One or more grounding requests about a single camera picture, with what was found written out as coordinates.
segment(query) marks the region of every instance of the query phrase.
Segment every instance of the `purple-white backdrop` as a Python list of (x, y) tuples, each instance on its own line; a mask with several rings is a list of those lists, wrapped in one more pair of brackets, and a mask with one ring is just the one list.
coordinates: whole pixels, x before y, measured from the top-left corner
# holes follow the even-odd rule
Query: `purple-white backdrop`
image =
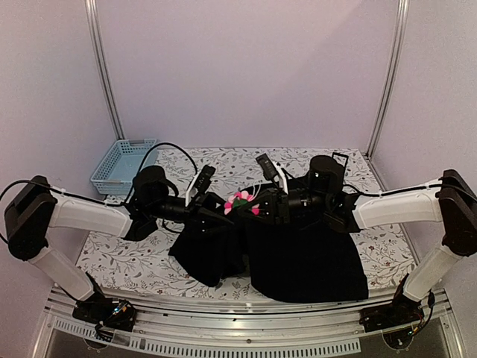
[(397, 2), (99, 1), (127, 137), (364, 150)]

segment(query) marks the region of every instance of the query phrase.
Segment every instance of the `floral tablecloth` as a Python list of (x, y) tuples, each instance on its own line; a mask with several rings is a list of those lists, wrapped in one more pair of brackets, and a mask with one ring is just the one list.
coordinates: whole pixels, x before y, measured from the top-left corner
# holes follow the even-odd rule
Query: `floral tablecloth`
[[(331, 155), (333, 151), (350, 156), (345, 181), (360, 190), (375, 192), (379, 185), (355, 149), (310, 148), (199, 148), (189, 149), (199, 170), (204, 165), (214, 166), (210, 191), (223, 198), (254, 183), (264, 183), (262, 170), (255, 157), (267, 153), (272, 160), (281, 163), (290, 173), (300, 176), (306, 173), (309, 160), (318, 154)], [(194, 169), (191, 163), (176, 149), (159, 151), (157, 163), (168, 179), (174, 182), (184, 195)], [(121, 198), (110, 197), (111, 201)], [(168, 223), (173, 229), (180, 224)], [(250, 285), (247, 275), (228, 277), (216, 287), (204, 286), (168, 255), (177, 234), (162, 228), (141, 242), (127, 242), (102, 233), (91, 232), (78, 259), (78, 266), (88, 271), (104, 287), (130, 290), (145, 294), (176, 295), (193, 298), (222, 300), (267, 299)], [(358, 248), (364, 273), (370, 289), (395, 286), (414, 267), (414, 259), (399, 225), (387, 225), (352, 234)]]

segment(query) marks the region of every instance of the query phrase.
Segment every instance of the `black cloth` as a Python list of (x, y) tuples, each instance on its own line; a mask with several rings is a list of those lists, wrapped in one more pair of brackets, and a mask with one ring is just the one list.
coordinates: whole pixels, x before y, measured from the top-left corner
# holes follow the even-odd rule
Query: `black cloth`
[(324, 224), (305, 230), (247, 223), (252, 286), (269, 298), (294, 303), (368, 297), (356, 246), (349, 234)]
[[(293, 189), (300, 184), (291, 180), (288, 185)], [(253, 188), (245, 190), (251, 193)], [(188, 220), (169, 252), (201, 283), (216, 286), (221, 278), (244, 272), (242, 255), (248, 254), (253, 287), (277, 301), (319, 303), (368, 297), (367, 278), (349, 234), (313, 224), (313, 214), (308, 223), (302, 219), (300, 224), (276, 226), (244, 220), (235, 210), (227, 218), (235, 225), (201, 238), (196, 222)]]
[(245, 271), (243, 228), (223, 227), (213, 235), (202, 235), (200, 231), (196, 221), (188, 220), (169, 250), (169, 255), (174, 256), (188, 274), (204, 285), (215, 287), (222, 278)]

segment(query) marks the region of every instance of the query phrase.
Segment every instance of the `metal pole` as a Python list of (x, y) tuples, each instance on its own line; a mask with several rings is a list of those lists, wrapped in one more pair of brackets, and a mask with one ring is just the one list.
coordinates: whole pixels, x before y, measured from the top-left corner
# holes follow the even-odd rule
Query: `metal pole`
[(396, 73), (399, 64), (399, 56), (401, 55), (402, 42), (404, 40), (405, 24), (408, 18), (408, 6), (409, 0), (399, 0), (396, 28), (394, 31), (393, 49), (391, 52), (391, 59), (389, 61), (388, 75), (386, 77), (385, 88), (382, 93), (378, 115), (376, 117), (376, 122), (374, 123), (370, 142), (367, 146), (366, 153), (364, 154), (364, 156), (369, 160), (373, 159), (373, 155), (376, 152), (376, 147), (382, 132), (382, 126), (385, 122), (386, 112), (388, 111), (389, 101), (391, 100), (391, 93), (393, 91), (394, 80), (396, 79)]
[(114, 100), (113, 88), (111, 87), (110, 76), (107, 71), (106, 60), (104, 58), (104, 49), (99, 28), (96, 0), (85, 0), (85, 5), (92, 47), (95, 52), (96, 64), (98, 66), (99, 77), (101, 80), (101, 86), (103, 87), (107, 108), (110, 113), (111, 124), (113, 126), (116, 139), (125, 139), (126, 136), (124, 135), (122, 124), (119, 119), (118, 108), (116, 107), (116, 101)]

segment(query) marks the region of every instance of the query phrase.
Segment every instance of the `blue plastic basket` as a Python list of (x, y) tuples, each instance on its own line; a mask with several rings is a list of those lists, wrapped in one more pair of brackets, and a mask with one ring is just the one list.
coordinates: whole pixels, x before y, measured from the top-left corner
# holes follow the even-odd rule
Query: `blue plastic basket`
[[(156, 139), (116, 141), (93, 173), (92, 185), (100, 194), (127, 195), (142, 158), (156, 142)], [(143, 168), (153, 165), (156, 159), (157, 151), (152, 151)]]

